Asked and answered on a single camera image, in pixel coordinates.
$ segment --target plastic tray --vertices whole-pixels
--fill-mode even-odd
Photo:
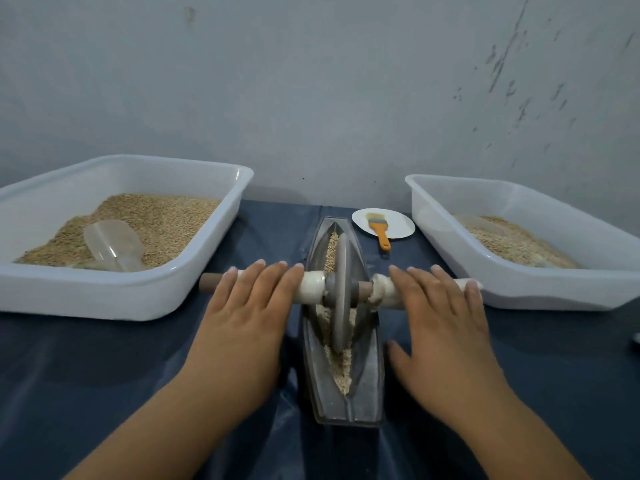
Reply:
[[[409,175],[412,217],[459,278],[484,285],[485,303],[529,310],[611,310],[640,296],[640,239],[581,210],[501,180]],[[453,215],[507,219],[585,269],[514,264],[487,250]]]
[[[187,296],[236,218],[253,177],[238,165],[111,155],[0,189],[0,309],[45,315],[146,321]],[[181,254],[138,273],[13,264],[46,243],[71,217],[90,214],[119,193],[222,200]]]

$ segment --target orange brush handle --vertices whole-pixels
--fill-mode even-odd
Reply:
[[[378,234],[380,249],[382,249],[383,251],[390,251],[391,243],[389,242],[387,233],[385,232],[388,229],[389,224],[378,224],[376,222],[370,222],[369,227],[371,227],[374,231],[376,231],[376,234]]]

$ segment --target hand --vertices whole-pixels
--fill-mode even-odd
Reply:
[[[412,355],[395,342],[389,359],[396,376],[420,405],[450,428],[515,397],[489,341],[482,296],[475,281],[464,292],[440,266],[433,274],[389,268],[409,318]]]
[[[225,273],[180,371],[183,384],[211,396],[230,426],[265,402],[276,383],[278,355],[304,268],[257,261],[240,277]]]

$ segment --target dark blue tablecloth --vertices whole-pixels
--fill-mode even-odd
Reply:
[[[352,209],[243,201],[207,271],[256,259],[302,262],[322,216]],[[417,232],[382,259],[359,232],[372,272],[444,264]],[[174,313],[144,323],[0,313],[0,478],[57,479],[180,370],[208,296],[194,290]],[[640,472],[640,301],[606,314],[487,310],[510,383],[596,479]],[[292,310],[282,374],[268,402],[198,473],[203,479],[483,477],[448,428],[421,411],[387,368],[380,430],[319,426],[299,392],[300,310]],[[383,334],[409,349],[402,312],[380,311]]]

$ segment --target white paper plate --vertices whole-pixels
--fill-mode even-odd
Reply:
[[[385,220],[389,224],[387,229],[387,237],[389,239],[402,239],[403,237],[409,237],[415,232],[415,224],[413,221],[395,210],[389,209],[360,209],[356,210],[351,218],[353,222],[361,228],[363,231],[377,236],[378,234],[369,227],[369,221],[367,220],[367,214],[382,214]]]

